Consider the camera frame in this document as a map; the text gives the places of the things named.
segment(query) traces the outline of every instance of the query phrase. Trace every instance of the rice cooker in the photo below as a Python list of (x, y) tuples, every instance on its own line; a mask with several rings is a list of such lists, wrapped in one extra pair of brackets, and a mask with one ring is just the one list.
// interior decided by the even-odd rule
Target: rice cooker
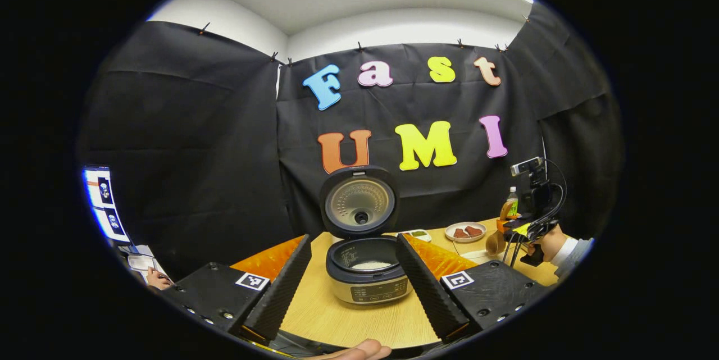
[(378, 304), (403, 298), (412, 285), (395, 255), (399, 196), (379, 166), (334, 171), (320, 192), (324, 226), (338, 242), (327, 252), (334, 295), (346, 303)]

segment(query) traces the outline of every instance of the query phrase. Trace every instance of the rice cooker control panel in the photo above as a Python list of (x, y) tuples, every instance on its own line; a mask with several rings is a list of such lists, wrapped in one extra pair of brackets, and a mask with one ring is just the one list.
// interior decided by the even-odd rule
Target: rice cooker control panel
[(407, 279), (377, 284), (375, 286), (353, 286), (352, 299), (355, 303), (374, 303), (401, 297), (407, 293)]

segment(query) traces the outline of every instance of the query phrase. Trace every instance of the monitor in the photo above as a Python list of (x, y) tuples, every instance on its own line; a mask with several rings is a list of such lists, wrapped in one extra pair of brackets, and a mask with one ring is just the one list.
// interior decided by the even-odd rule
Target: monitor
[(83, 166), (83, 183), (87, 201), (90, 204), (95, 222), (105, 237), (119, 244), (131, 245), (115, 206), (112, 193), (110, 168), (108, 166)]

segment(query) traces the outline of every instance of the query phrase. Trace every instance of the open lid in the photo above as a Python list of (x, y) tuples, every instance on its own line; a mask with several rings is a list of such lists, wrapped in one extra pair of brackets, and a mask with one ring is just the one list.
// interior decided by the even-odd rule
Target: open lid
[(320, 191), (324, 226), (342, 239), (367, 238), (391, 231), (398, 205), (395, 181), (380, 166), (350, 166), (334, 171)]

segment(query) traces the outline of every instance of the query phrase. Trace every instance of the hand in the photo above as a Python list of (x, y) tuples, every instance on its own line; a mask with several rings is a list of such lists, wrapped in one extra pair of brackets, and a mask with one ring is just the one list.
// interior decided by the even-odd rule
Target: hand
[(321, 356), (306, 357), (305, 360), (380, 360), (392, 353), (392, 349), (375, 339), (367, 339), (356, 347)]
[[(542, 252), (544, 252), (544, 258), (542, 258), (542, 260), (552, 261), (565, 242), (567, 242), (567, 235), (563, 234), (562, 229), (560, 229), (559, 224), (557, 224), (557, 226), (553, 227), (550, 232), (547, 232), (547, 234), (541, 237), (539, 242), (537, 242), (541, 245)], [(529, 245), (527, 252), (529, 255), (534, 253), (533, 245), (534, 243)]]
[(154, 288), (167, 289), (172, 285), (172, 281), (151, 266), (147, 268), (147, 284)]

